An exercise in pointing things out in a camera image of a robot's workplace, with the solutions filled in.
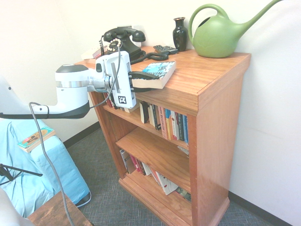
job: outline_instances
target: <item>black vase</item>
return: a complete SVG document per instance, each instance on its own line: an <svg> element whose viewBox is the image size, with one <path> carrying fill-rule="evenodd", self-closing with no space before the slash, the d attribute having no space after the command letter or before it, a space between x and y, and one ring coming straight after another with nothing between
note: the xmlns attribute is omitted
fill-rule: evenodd
<svg viewBox="0 0 301 226"><path fill-rule="evenodd" d="M184 17L175 18L175 29L173 31L174 46L179 52L186 50L188 41L188 32L184 27Z"/></svg>

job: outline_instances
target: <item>bookshelf top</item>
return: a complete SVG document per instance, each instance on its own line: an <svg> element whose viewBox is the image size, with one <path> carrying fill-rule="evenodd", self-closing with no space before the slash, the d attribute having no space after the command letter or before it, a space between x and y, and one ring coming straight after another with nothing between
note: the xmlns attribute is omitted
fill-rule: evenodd
<svg viewBox="0 0 301 226"><path fill-rule="evenodd" d="M154 52L153 47L142 47L142 50ZM248 53L233 53L218 59L205 58L193 49L170 55L167 61L176 61L176 70L164 89L136 93L136 97L179 113L197 115L207 102L247 70L250 58ZM145 60L131 65L132 71L142 71L153 62ZM95 68L93 61L78 64Z"/></svg>

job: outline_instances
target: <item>green watering can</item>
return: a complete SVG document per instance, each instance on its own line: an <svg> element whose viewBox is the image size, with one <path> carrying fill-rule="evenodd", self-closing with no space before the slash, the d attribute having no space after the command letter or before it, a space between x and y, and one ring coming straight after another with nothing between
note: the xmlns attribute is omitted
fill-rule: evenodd
<svg viewBox="0 0 301 226"><path fill-rule="evenodd" d="M188 27L189 39L196 52L203 57L222 58L230 56L236 49L238 40L273 5L282 0L273 0L253 19L243 24L232 22L219 6L206 4L199 7L191 16ZM213 8L217 15L204 20L192 37L192 22L197 13L205 8Z"/></svg>

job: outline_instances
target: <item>wooden table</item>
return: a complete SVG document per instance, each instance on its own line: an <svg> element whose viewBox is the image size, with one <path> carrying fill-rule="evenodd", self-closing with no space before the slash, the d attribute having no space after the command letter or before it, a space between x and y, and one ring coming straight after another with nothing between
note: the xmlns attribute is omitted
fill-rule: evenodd
<svg viewBox="0 0 301 226"><path fill-rule="evenodd" d="M80 210L66 196L66 202L71 219L76 226L92 226L85 218ZM62 193L57 193L48 200L44 205L34 211L28 219L35 226L69 226L70 222L67 218Z"/></svg>

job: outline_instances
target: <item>wooden bookshelf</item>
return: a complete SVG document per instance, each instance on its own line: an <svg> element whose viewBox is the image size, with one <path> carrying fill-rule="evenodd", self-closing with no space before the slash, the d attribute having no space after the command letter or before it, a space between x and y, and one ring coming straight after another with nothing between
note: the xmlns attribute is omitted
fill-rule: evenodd
<svg viewBox="0 0 301 226"><path fill-rule="evenodd" d="M143 47L153 52L153 47ZM165 140L161 131L143 124L139 110L126 113L95 108L119 173L119 183L169 226L217 226L229 206L228 191L243 75L251 55L234 53L213 59L187 50L169 56L176 70L164 89L136 93L136 98L187 116L189 144ZM142 71L153 60L131 66ZM95 64L78 64L95 68ZM104 100L90 93L92 103ZM189 149L189 158L177 146ZM160 174L190 191L191 203L173 192L165 195L151 177L127 174L123 148Z"/></svg>
<svg viewBox="0 0 301 226"><path fill-rule="evenodd" d="M140 117L140 109L136 109L131 113L124 112L120 109L114 109L113 107L109 107L108 105L103 106L104 110L124 119L129 121L132 124L135 124L136 126L141 127L142 129L145 129L159 137L162 136L162 131L161 130L156 130L152 125L148 123L142 123L141 122L141 117ZM169 142L174 143L178 146L181 146L185 149L188 150L188 145L184 141L181 140L169 140Z"/></svg>
<svg viewBox="0 0 301 226"><path fill-rule="evenodd" d="M116 144L190 193L189 158L176 145L140 127Z"/></svg>

